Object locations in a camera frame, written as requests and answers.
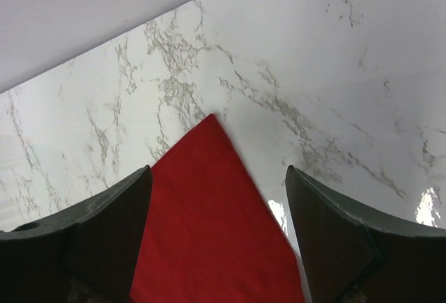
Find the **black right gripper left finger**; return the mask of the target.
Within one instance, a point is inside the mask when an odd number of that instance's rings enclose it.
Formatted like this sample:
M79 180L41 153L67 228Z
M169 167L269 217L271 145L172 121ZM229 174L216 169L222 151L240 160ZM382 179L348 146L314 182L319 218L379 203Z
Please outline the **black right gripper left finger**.
M1 301L129 302L152 181L144 166L95 196L1 232Z

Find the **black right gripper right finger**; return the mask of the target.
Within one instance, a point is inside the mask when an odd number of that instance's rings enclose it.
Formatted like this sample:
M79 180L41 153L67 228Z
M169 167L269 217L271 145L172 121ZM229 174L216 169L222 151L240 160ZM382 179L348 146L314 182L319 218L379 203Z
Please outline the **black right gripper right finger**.
M285 183L313 302L445 301L445 229L381 212L294 166Z

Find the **dark red t shirt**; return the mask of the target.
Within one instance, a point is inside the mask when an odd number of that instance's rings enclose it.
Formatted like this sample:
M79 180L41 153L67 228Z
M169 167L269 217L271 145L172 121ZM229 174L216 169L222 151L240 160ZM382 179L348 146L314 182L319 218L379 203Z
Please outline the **dark red t shirt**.
M152 168L132 302L302 302L294 250L214 115Z

